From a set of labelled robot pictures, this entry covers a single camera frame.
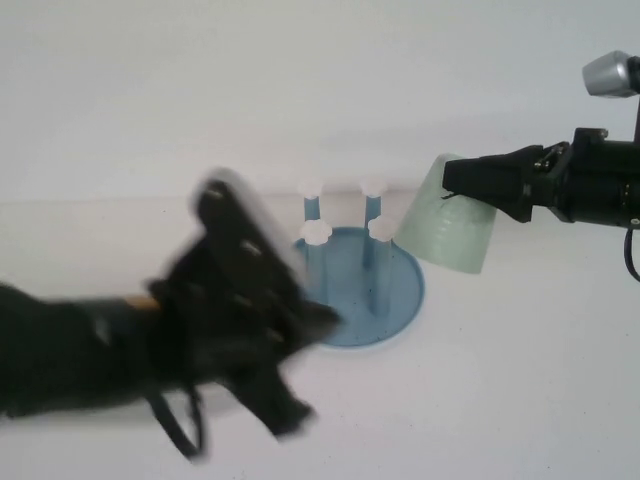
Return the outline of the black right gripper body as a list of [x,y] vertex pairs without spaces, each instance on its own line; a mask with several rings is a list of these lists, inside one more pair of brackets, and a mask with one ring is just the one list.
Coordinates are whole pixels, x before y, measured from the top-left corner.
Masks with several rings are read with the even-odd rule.
[[607,136],[605,129],[578,128],[570,142],[542,145],[542,158],[528,169],[528,222],[534,208],[544,207],[566,223],[613,223],[613,181],[593,161]]

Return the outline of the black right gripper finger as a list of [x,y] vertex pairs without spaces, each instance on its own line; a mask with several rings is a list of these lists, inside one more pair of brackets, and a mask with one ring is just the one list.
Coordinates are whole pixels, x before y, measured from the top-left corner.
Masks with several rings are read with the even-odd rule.
[[478,161],[492,168],[530,169],[543,153],[542,145],[529,145],[509,153],[482,156]]
[[451,194],[484,202],[520,223],[528,222],[526,162],[498,157],[451,160],[442,187]]

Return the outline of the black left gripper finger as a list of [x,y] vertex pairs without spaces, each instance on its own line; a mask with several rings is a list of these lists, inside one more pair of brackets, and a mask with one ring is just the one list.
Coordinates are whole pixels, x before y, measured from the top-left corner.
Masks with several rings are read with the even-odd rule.
[[297,398],[277,369],[262,369],[249,381],[250,410],[275,437],[298,433],[314,413]]
[[311,346],[330,338],[342,325],[340,314],[332,307],[315,301],[303,300],[294,315],[296,342]]

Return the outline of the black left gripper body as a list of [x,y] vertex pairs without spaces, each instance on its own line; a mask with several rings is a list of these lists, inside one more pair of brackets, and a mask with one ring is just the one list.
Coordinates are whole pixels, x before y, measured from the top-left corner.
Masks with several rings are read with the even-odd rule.
[[311,343],[311,305],[290,269],[172,272],[148,284],[161,320],[144,348],[145,393],[215,382],[240,401],[293,401],[281,366]]

